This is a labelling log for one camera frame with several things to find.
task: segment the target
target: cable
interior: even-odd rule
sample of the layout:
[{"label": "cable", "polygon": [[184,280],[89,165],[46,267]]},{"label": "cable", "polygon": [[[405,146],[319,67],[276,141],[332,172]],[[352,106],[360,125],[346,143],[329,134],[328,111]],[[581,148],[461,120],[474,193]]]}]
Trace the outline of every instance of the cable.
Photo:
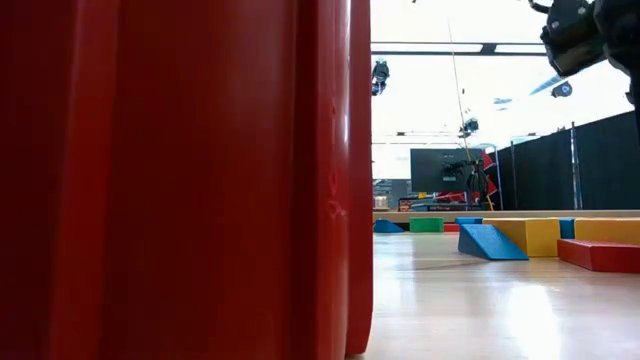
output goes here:
[{"label": "cable", "polygon": [[[458,80],[458,66],[456,65],[456,52],[453,48],[453,33],[451,32],[451,16],[447,18],[447,27],[449,28],[449,45],[451,45],[451,59],[453,60],[453,76],[456,80],[456,95],[458,96],[458,111],[460,112],[460,121],[462,122],[462,128],[464,128],[464,111],[462,110],[462,97],[460,96],[460,81]],[[469,153],[469,145],[467,144],[467,138],[462,137],[464,140],[464,148],[467,151],[467,160],[471,161],[471,154]]]},{"label": "cable", "polygon": [[[453,48],[453,33],[451,31],[451,16],[449,16],[447,18],[447,27],[449,29],[449,44],[451,45],[451,59],[453,60],[453,75],[455,77],[456,80],[456,95],[458,96],[458,111],[460,111],[460,121],[462,123],[462,128],[464,129],[464,111],[462,110],[462,97],[460,95],[460,81],[458,79],[458,66],[456,64],[456,52]],[[467,138],[464,136],[462,137],[462,140],[464,141],[464,149],[467,152],[467,161],[471,161],[471,153],[469,152],[469,144],[467,143]],[[482,171],[482,174],[484,175],[485,179],[485,188],[488,188],[489,186],[489,182],[488,182],[488,177],[487,175],[484,173],[484,171]],[[467,180],[467,186],[469,186],[469,181],[471,180],[472,175],[469,175],[469,179]],[[485,190],[483,192],[481,192],[480,194],[480,198],[482,198],[482,195],[485,195],[485,197],[487,198],[487,201],[489,202],[489,209],[491,211],[493,211],[493,203],[491,202],[491,199],[489,198],[489,195],[487,194],[489,191]]]}]

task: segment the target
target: black wall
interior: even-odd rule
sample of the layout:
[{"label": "black wall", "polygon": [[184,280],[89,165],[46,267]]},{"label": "black wall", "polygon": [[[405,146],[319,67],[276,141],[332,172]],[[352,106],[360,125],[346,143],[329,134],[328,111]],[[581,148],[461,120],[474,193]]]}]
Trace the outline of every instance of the black wall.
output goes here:
[{"label": "black wall", "polygon": [[640,209],[640,143],[633,112],[576,128],[584,209]]}]

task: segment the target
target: black screen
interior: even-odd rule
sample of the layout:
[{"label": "black screen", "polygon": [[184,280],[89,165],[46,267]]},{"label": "black screen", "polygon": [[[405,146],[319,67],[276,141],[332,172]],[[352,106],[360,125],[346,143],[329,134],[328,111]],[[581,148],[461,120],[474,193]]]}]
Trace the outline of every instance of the black screen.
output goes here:
[{"label": "black screen", "polygon": [[[482,149],[469,149],[471,160],[482,160]],[[465,149],[411,149],[411,190],[413,192],[466,191],[471,167],[457,176],[446,166],[467,160]]]}]

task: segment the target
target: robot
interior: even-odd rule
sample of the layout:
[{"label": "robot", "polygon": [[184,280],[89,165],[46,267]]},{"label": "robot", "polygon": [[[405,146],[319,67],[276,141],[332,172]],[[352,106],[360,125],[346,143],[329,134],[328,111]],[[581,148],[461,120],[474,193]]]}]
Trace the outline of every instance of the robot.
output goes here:
[{"label": "robot", "polygon": [[[547,15],[540,38],[549,64],[568,77],[604,59],[631,78],[626,94],[635,105],[640,94],[640,0],[554,0],[551,6],[529,0]],[[640,138],[640,112],[636,108]]]}]

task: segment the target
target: black machine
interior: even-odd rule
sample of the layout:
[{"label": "black machine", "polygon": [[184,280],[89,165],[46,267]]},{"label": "black machine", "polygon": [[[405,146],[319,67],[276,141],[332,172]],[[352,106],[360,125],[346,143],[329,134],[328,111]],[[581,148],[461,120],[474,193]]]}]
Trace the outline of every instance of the black machine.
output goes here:
[{"label": "black machine", "polygon": [[411,149],[411,191],[479,192],[489,183],[483,171],[482,149]]},{"label": "black machine", "polygon": [[[551,6],[529,0],[547,14],[540,38],[549,63],[560,76],[570,76],[604,59],[631,78],[628,98],[640,94],[640,1],[554,0]],[[636,109],[640,138],[640,113]]]}]

